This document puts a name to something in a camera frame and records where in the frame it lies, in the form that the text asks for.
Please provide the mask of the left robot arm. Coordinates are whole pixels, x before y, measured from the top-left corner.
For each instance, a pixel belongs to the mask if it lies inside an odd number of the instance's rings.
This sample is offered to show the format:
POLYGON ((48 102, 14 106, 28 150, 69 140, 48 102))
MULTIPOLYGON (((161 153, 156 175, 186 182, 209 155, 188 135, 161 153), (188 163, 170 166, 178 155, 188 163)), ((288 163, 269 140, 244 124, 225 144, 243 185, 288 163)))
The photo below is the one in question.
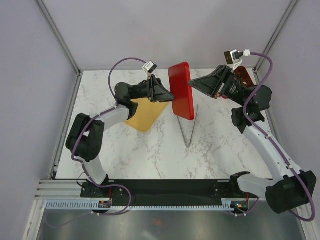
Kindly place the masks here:
POLYGON ((71 159, 81 164, 92 192, 105 197, 110 186, 105 180, 107 173, 102 167, 100 152, 104 132, 114 125, 133 118, 139 104, 136 99, 148 99, 152 103, 172 102, 175 97, 155 75, 136 85, 120 82, 115 86, 115 105, 95 116, 79 113, 71 127, 65 146, 71 152, 71 159))

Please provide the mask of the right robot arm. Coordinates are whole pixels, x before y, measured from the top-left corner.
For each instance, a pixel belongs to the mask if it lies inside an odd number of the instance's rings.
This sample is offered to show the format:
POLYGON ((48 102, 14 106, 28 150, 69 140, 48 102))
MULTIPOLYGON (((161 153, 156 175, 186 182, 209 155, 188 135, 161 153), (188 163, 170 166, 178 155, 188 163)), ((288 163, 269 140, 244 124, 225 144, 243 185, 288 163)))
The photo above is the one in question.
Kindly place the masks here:
POLYGON ((270 107, 272 91, 267 86, 243 85, 234 71, 218 66, 212 73, 190 80, 192 88, 213 99, 225 97, 240 105, 231 110, 233 125, 255 147, 271 173, 272 179, 243 171, 230 177, 228 191, 233 197, 244 193, 265 199, 277 214, 310 204, 317 178, 312 171, 303 171, 285 153, 268 131, 262 111, 270 107))

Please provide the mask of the red box lid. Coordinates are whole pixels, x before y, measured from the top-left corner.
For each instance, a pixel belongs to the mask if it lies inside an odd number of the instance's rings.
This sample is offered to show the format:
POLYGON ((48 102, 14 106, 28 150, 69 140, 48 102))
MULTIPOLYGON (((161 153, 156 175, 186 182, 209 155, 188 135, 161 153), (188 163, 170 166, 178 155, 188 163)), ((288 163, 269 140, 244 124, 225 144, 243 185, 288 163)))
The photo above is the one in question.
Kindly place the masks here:
POLYGON ((170 92, 174 95, 172 101, 173 113, 183 119, 192 121, 195 119, 195 109, 191 80, 190 66, 187 62, 181 62, 168 69, 170 92))

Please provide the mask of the metal tongs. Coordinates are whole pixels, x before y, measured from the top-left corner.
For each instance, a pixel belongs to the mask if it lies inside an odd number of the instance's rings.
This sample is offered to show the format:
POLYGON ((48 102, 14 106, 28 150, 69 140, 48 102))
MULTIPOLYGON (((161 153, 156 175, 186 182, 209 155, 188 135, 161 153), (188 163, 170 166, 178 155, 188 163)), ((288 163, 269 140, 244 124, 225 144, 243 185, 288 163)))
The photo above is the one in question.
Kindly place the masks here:
POLYGON ((197 122, 198 110, 199 110, 199 104, 196 103, 195 109, 194 109, 194 119, 193 120, 187 120, 185 118, 177 116, 177 120, 178 120, 178 124, 179 124, 180 131, 182 134, 183 142, 184 142, 184 145, 187 149, 192 144, 194 130, 195 130, 196 122, 197 122))

